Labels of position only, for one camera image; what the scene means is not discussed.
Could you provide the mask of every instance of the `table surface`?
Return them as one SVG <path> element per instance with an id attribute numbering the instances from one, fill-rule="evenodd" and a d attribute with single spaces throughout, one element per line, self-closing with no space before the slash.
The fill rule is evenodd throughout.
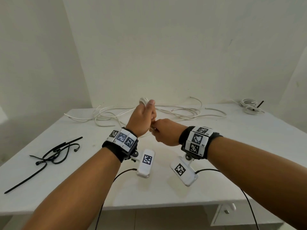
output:
<path id="1" fill-rule="evenodd" d="M 248 115 L 236 104 L 213 104 L 206 107 L 220 109 L 227 113 L 227 117 L 201 117 L 181 123 L 188 126 L 211 127 L 225 137 L 261 148 L 307 167 L 306 133 L 269 113 Z M 68 114 L 88 118 L 93 110 L 73 109 Z M 202 109 L 202 113 L 216 113 L 216 111 Z M 161 112 L 157 115 L 157 119 L 172 118 Z M 129 114 L 124 115 L 121 120 L 128 122 L 129 117 Z M 66 116 L 60 118 L 0 167 L 0 215 L 33 212 L 52 190 L 101 148 L 112 129 L 112 127 L 98 127 L 94 121 L 81 123 L 70 120 Z M 4 194 L 6 190 L 43 166 L 43 164 L 36 166 L 37 160 L 29 155 L 42 157 L 60 143 L 80 136 L 83 136 L 83 139 L 78 141 L 81 145 L 79 151 L 71 151 L 61 164 L 49 163 L 47 168 L 34 178 L 10 193 Z M 140 178 L 136 175 L 136 171 L 121 175 L 112 185 L 104 209 L 205 205 L 245 199 L 236 185 L 215 171 L 202 172 L 193 185 L 184 186 L 169 166 L 176 156 L 184 155 L 179 146 L 165 146 L 149 135 L 139 139 L 139 151 L 145 148 L 154 150 L 156 153 L 150 177 Z M 195 170 L 214 168 L 207 160 L 196 160 L 191 166 Z M 137 167 L 138 162 L 124 161 L 119 173 Z"/>

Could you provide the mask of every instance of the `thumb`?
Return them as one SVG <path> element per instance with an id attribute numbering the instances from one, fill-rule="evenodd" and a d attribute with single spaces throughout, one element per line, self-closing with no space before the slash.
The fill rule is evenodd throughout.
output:
<path id="1" fill-rule="evenodd" d="M 150 100 L 148 103 L 147 103 L 147 105 L 146 105 L 146 107 L 145 107 L 145 111 L 144 111 L 144 115 L 146 116 L 146 117 L 151 117 L 151 113 L 152 113 L 152 111 L 154 110 L 154 104 L 155 104 L 155 101 L 154 100 Z"/>

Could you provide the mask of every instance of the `tile floor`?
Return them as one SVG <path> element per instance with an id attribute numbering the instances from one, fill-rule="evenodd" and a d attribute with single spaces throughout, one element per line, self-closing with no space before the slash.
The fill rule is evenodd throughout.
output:
<path id="1" fill-rule="evenodd" d="M 13 216 L 3 230 L 20 230 L 31 215 Z M 94 230 L 97 218 L 88 230 Z M 261 224 L 277 230 L 281 224 Z M 254 225 L 210 227 L 202 206 L 103 211 L 99 230 L 256 230 Z"/>

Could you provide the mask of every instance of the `white wall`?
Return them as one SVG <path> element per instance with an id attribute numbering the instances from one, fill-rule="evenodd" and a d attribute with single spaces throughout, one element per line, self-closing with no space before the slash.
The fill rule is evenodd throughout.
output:
<path id="1" fill-rule="evenodd" d="M 0 106 L 4 161 L 64 112 L 91 107 L 62 0 L 0 0 Z"/>
<path id="2" fill-rule="evenodd" d="M 277 116 L 307 133 L 307 47 L 282 96 Z"/>
<path id="3" fill-rule="evenodd" d="M 307 45 L 307 0 L 63 0 L 93 106 L 230 97 L 274 110 Z"/>

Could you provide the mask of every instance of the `coiled white cable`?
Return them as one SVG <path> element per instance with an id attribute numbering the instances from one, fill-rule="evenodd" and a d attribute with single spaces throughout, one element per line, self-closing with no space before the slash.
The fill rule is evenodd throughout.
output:
<path id="1" fill-rule="evenodd" d="M 251 98 L 242 99 L 239 103 L 236 101 L 234 102 L 243 107 L 244 108 L 243 111 L 249 115 L 258 115 L 260 112 L 265 113 L 262 109 L 259 108 L 259 106 L 263 103 L 263 101 L 259 105 L 256 100 Z"/>
<path id="2" fill-rule="evenodd" d="M 201 115 L 200 109 L 203 106 L 202 102 L 197 98 L 194 98 L 194 97 L 190 97 L 190 98 L 198 100 L 200 102 L 201 106 L 199 108 L 186 108 L 186 107 L 180 107 L 180 106 L 177 106 L 177 105 L 155 105 L 155 107 L 156 107 L 156 110 L 158 110 L 158 111 L 161 111 L 163 113 L 171 114 L 175 117 L 178 117 L 179 119 L 174 120 L 175 122 L 182 121 L 182 120 L 194 120 L 198 117 L 204 117 L 204 116 L 217 116 L 217 117 L 226 117 L 227 116 L 227 114 L 224 111 L 214 109 L 214 108 L 205 108 L 205 109 L 215 110 L 215 111 L 221 112 L 223 115 L 217 115 L 217 114 Z M 144 98 L 144 97 L 141 97 L 140 100 L 139 100 L 139 102 L 143 103 L 145 106 L 147 105 L 148 101 L 149 100 L 147 98 Z M 121 122 L 118 119 L 118 117 L 120 117 L 120 116 L 122 116 L 122 115 L 124 115 L 124 114 L 126 114 L 130 111 L 133 111 L 135 109 L 135 107 L 108 106 L 108 107 L 101 108 L 97 113 L 97 110 L 100 106 L 101 105 L 99 105 L 93 111 L 93 117 L 88 118 L 88 119 L 76 118 L 76 117 L 70 116 L 66 113 L 64 115 L 66 115 L 68 118 L 75 120 L 75 121 L 78 121 L 78 122 L 87 122 L 87 121 L 90 121 L 90 120 L 94 120 L 95 124 L 99 127 L 114 127 L 115 125 L 113 125 L 113 124 L 112 125 L 101 125 L 101 124 L 98 123 L 98 121 L 107 121 L 107 120 L 115 119 L 121 127 L 124 127 L 124 126 L 126 126 L 126 124 Z M 175 109 L 173 109 L 172 111 L 168 111 L 168 110 L 161 109 L 160 107 L 174 107 Z M 115 115 L 114 113 L 110 112 L 111 110 L 119 110 L 119 109 L 125 109 L 125 111 L 119 113 L 118 115 Z M 178 111 L 178 110 L 189 111 L 192 115 L 183 115 L 183 114 L 175 113 L 175 111 Z"/>

